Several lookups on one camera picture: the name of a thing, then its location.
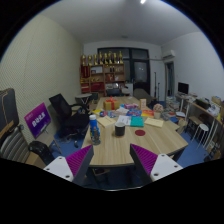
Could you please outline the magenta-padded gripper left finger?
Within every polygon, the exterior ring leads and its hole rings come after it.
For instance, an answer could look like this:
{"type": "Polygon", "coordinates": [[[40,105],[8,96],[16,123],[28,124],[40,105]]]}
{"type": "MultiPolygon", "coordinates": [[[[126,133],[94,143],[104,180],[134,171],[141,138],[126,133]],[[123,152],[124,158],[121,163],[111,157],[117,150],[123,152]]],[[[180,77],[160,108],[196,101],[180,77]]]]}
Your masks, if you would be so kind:
{"type": "Polygon", "coordinates": [[[89,145],[68,157],[57,157],[44,170],[77,185],[81,185],[93,155],[93,146],[89,145]]]}

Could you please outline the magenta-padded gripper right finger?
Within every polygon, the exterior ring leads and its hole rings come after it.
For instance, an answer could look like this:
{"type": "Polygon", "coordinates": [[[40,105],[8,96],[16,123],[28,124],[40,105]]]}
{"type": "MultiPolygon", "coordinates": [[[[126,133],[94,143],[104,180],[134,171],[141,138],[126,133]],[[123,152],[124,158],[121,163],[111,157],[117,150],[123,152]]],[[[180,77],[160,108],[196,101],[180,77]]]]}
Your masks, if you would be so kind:
{"type": "Polygon", "coordinates": [[[182,169],[182,166],[166,154],[157,155],[135,144],[130,145],[130,155],[144,185],[182,169]]]}

